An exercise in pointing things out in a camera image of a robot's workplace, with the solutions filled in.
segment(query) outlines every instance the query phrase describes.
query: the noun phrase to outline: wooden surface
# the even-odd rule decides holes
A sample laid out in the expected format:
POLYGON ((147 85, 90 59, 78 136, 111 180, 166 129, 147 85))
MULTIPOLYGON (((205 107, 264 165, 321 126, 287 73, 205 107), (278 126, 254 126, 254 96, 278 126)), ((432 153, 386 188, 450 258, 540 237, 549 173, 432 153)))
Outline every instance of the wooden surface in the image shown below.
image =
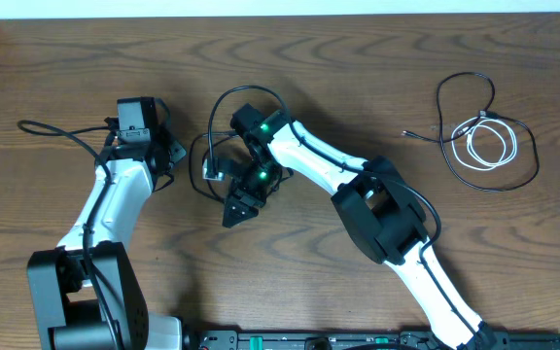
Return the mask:
MULTIPOLYGON (((98 125, 118 98, 160 96, 189 144, 217 97, 242 84, 275 89, 347 153, 389 157, 438 209, 439 259, 486 321, 560 332, 560 15, 30 20, 0 21, 0 349, 36 348, 27 260, 68 231, 93 181, 85 151, 15 122, 98 125), (464 70, 490 75, 493 110, 537 135, 542 171, 528 187, 474 191, 437 146, 401 137, 436 135, 436 84, 464 70)), ((444 90, 448 132, 487 92, 474 79, 444 90)), ((216 128, 246 101, 275 106, 259 93, 234 95, 216 128)), ((530 144, 519 136, 519 159, 470 178, 498 185, 527 175, 530 144)), ((98 148, 103 137, 84 139, 98 148)), ((426 325, 403 283, 354 247, 329 196, 302 176, 256 220, 224 229, 221 219, 222 208, 190 188, 184 162, 176 184, 150 198, 129 252, 150 310, 244 330, 426 325)))

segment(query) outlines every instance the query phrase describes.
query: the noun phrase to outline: white background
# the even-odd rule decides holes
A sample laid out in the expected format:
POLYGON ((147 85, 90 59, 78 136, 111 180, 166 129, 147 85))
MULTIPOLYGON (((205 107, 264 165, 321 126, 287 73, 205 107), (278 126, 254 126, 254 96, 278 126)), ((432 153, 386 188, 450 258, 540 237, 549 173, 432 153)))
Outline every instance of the white background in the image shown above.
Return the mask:
POLYGON ((560 0, 0 0, 0 19, 560 12, 560 0))

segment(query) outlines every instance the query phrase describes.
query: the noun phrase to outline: robotic arm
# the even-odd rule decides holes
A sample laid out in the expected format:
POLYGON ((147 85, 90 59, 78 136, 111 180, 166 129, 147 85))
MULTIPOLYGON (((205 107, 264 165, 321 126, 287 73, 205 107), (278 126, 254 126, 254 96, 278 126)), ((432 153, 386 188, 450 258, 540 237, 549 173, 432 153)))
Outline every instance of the robotic arm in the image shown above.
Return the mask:
POLYGON ((102 166, 95 165, 94 187, 75 225, 55 249, 35 252, 29 260, 27 276, 42 349, 182 348, 181 322, 148 312, 126 254, 137 218, 158 179, 173 179, 173 166, 185 156, 167 128, 169 114, 159 123, 156 102, 162 105, 152 97, 118 101, 119 117, 106 120, 110 135, 99 155, 110 172, 111 185, 102 194, 108 177, 102 166), (116 138, 118 145, 112 145, 116 138), (89 262, 84 259, 83 238, 93 210, 89 262), (91 269, 109 311, 98 302, 98 293, 95 300, 69 298, 92 287, 91 269), (119 346, 107 312, 116 325, 119 346))
MULTIPOLYGON (((253 160, 245 171, 237 172, 233 169, 238 167, 232 163, 223 159, 216 162, 222 175, 233 177, 224 226, 257 216, 256 207, 264 205, 267 188, 281 175, 278 165, 292 168, 332 196, 333 206, 354 243, 372 261, 386 263, 401 277, 442 343, 453 349, 474 349, 480 341, 482 349, 491 349, 496 342, 491 329, 463 301, 431 246, 423 252, 429 268, 421 262, 421 248, 430 239, 423 226, 425 212, 411 192, 397 185, 404 181, 393 164, 384 157, 367 161, 346 155, 310 134, 300 122, 292 123, 299 138, 281 111, 266 118, 247 104, 233 115, 230 125, 244 140, 253 160), (303 140, 316 152, 304 147, 303 140), (385 175, 395 182, 348 171, 329 159, 385 175), (386 196, 370 209, 366 200, 377 193, 386 196)), ((208 168, 204 171, 209 177, 208 168)))

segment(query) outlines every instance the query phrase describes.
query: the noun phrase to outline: wood grain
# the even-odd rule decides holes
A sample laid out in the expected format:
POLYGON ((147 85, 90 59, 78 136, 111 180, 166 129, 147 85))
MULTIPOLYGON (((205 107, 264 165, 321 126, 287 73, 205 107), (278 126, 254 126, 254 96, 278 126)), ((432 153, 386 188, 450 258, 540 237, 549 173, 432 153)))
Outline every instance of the wood grain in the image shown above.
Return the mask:
MULTIPOLYGON (((389 157, 437 207, 438 256, 485 320, 560 332, 560 15, 29 20, 0 21, 0 349, 37 347, 26 263, 68 231, 93 179, 83 150, 15 122, 92 126, 115 115, 118 98, 152 95, 189 144, 217 97, 242 84, 280 92, 343 151, 389 157), (535 132, 542 171, 528 187, 476 192, 454 179, 438 147, 401 137, 436 134, 436 83, 464 70, 490 75, 493 110, 535 132)), ((448 86, 447 130, 487 97, 479 80, 448 86)), ((221 107, 216 128, 246 101, 275 108, 243 92, 221 107)), ((485 185, 527 175, 530 144, 519 136, 516 166, 464 174, 485 185)), ((84 139, 98 148, 103 137, 84 139)), ((498 147, 478 143, 486 153, 498 147)), ((234 229, 190 188, 186 164, 176 180, 144 207, 129 253, 151 310, 244 330, 426 325, 397 276, 362 256, 329 196, 302 176, 234 229)))

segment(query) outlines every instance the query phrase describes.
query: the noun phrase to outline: white cable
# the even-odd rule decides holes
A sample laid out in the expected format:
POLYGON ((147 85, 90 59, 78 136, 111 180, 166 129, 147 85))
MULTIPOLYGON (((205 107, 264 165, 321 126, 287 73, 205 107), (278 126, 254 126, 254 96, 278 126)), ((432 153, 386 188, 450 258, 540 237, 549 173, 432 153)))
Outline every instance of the white cable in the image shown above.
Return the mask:
MULTIPOLYGON (((451 134, 451 138, 453 138, 453 137, 455 137, 455 135, 457 135, 457 130, 459 130, 460 127, 466 125, 467 123, 469 123, 471 121, 474 121, 474 119, 475 119, 475 117, 470 118, 469 120, 459 124, 453 130, 453 133, 451 134)), ((466 130, 468 130, 467 126, 462 129, 462 131, 466 131, 466 130)), ((509 163, 517 155, 517 138, 515 137, 515 132, 513 131, 513 129, 509 125, 507 125, 505 122, 495 120, 495 119, 492 119, 492 118, 486 118, 486 117, 481 117, 481 121, 478 122, 475 126, 471 127, 471 129, 466 133, 466 150, 468 151, 468 154, 471 155, 472 159, 476 160, 476 162, 484 165, 485 167, 476 167, 476 166, 472 166, 472 165, 464 163, 457 156, 457 151, 455 151, 455 141, 451 141, 451 146, 453 148, 453 155, 455 155, 455 158, 457 159, 457 161, 459 161, 460 163, 462 163, 462 165, 464 165, 464 166, 466 166, 470 169, 474 169, 474 170, 478 170, 478 171, 494 170, 499 166, 503 166, 503 165, 509 163), (511 139, 511 146, 512 147, 511 147, 511 152, 507 157, 505 157, 505 155, 507 154, 507 142, 505 141, 505 138, 503 138, 503 136, 501 136, 501 134, 499 134, 498 131, 496 131, 492 127, 484 125, 485 123, 498 123, 498 124, 504 126, 507 129, 507 131, 509 132, 509 137, 511 139), (496 136, 498 136, 501 139, 501 142, 503 142, 503 153, 501 154, 501 157, 496 162, 490 162, 490 161, 487 161, 487 160, 483 159, 474 150, 474 145, 473 145, 474 132, 477 129, 479 129, 480 127, 486 128, 486 129, 492 131, 496 136)))

